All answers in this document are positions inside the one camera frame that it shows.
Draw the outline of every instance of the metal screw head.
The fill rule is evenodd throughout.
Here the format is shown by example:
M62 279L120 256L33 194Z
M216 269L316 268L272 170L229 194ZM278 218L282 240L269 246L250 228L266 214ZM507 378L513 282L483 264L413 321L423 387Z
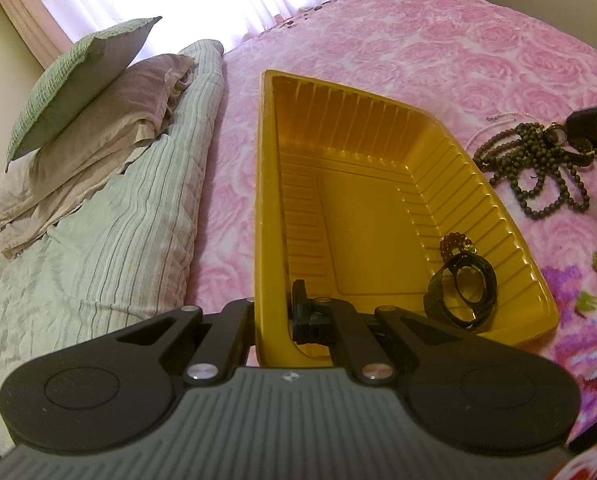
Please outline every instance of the metal screw head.
M389 379L393 375L393 368L386 363L370 363L362 368L363 375L372 381Z
M210 363L196 363L187 368L187 375L192 379L213 379L218 375L218 368Z

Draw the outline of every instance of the beige pillowcase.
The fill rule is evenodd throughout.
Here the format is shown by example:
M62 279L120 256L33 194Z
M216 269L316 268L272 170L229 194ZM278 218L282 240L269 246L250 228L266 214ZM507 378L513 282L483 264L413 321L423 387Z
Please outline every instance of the beige pillowcase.
M161 17L140 18L88 34L40 76L12 129L7 163L56 138L125 70Z
M11 163L0 183L0 250L7 258L140 156L167 126L193 63L178 54L136 63L61 135Z

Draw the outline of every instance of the bead necklace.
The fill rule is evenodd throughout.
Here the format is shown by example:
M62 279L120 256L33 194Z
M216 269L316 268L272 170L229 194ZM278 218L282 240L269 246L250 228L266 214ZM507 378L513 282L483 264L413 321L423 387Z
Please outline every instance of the bead necklace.
M520 138L495 146L497 142L514 134ZM588 151L584 155L593 158L594 151ZM530 218L538 220L554 213L564 204L580 213L589 209L589 195L572 161L575 157L580 155L556 146L542 124L521 123L485 142L474 153L473 161L483 173L494 172L489 180L492 186L507 179L523 212ZM579 188L582 202L576 202L571 197L567 183L561 174L560 164L565 165L573 184ZM536 172L536 185L530 190L523 190L518 185L518 175L525 169L533 169ZM540 194L546 178L556 182L560 192L559 197L545 208L533 210L527 204L527 199L536 198Z

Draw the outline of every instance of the pink bedspread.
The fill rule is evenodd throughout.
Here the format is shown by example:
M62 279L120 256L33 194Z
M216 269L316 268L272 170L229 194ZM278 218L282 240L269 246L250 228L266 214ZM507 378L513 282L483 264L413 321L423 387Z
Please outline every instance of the pink bedspread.
M597 105L596 50L482 0L335 0L229 52L225 64L187 298L210 312L253 290L264 70L315 76L424 108L463 145L497 112L529 112L549 123ZM483 134L469 152L494 133ZM583 410L575 434L597 420L597 163L581 175L591 196L582 215L563 208L532 221L507 185L497 189L561 311L557 333L533 349L579 382Z

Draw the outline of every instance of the yellow tray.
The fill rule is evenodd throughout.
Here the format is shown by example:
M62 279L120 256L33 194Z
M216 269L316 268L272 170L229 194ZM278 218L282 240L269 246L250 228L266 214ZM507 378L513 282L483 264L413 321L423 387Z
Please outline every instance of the yellow tray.
M518 228L469 155L434 117L354 88L268 70L256 186L257 350L267 367L321 367L297 346L290 284L359 312L424 315L449 232L492 264L498 302L483 336L517 345L556 327L553 297ZM450 308L458 303L447 302Z

